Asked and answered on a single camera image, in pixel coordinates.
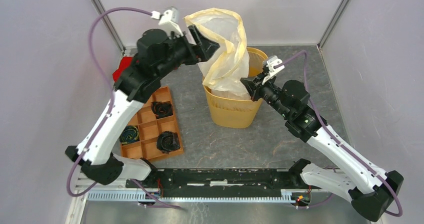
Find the cream plastic trash bag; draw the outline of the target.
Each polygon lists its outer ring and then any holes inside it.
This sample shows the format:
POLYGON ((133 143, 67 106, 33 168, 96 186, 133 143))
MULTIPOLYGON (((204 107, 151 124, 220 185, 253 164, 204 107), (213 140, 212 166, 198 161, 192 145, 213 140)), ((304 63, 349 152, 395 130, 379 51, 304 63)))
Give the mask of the cream plastic trash bag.
POLYGON ((230 10, 211 8, 187 15, 184 21, 220 45, 210 60, 198 64, 203 85, 216 96, 247 100, 249 95, 240 79, 248 76, 250 58, 241 16, 230 10))

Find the yellow mesh trash bin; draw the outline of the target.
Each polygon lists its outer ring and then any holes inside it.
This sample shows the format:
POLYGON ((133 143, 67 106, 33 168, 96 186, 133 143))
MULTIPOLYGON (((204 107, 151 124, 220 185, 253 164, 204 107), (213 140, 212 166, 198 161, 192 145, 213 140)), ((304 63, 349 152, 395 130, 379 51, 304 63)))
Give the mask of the yellow mesh trash bin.
MULTIPOLYGON (((262 71, 262 62, 268 58, 263 51, 248 47, 249 77, 256 76, 262 71)), ((262 99, 258 101, 236 100, 217 96, 210 88, 204 86, 204 91, 210 111, 210 116, 216 125, 229 128, 247 128, 253 122, 262 99)))

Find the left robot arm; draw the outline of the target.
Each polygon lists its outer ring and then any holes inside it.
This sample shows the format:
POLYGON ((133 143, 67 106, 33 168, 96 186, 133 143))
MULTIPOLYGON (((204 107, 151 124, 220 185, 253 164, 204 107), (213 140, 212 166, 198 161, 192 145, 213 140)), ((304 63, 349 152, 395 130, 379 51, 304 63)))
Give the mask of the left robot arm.
POLYGON ((137 41, 137 52, 112 87, 111 99, 84 141, 69 146, 65 154, 96 183, 108 185, 116 179, 136 179, 144 187, 157 182, 157 174, 145 159, 115 155, 113 146, 128 122, 160 88, 161 80, 182 64, 208 61, 219 49, 218 41, 189 26, 194 40, 185 34, 150 29, 137 41))

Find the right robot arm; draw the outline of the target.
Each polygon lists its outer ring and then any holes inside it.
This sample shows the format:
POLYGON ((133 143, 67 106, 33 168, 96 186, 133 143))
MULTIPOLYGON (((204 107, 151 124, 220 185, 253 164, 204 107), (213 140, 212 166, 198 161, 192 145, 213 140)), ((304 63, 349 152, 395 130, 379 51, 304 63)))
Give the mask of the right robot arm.
POLYGON ((274 80, 263 82, 259 76, 241 78, 251 99, 263 99, 285 120, 285 126, 296 138, 324 154, 341 171, 318 167, 301 159, 290 168, 289 182, 295 188, 305 184, 325 189, 350 202, 364 218, 376 222, 395 202, 400 205, 398 193, 403 176, 393 170, 385 171, 358 153, 308 106, 309 92, 304 83, 286 81, 282 88, 274 80))

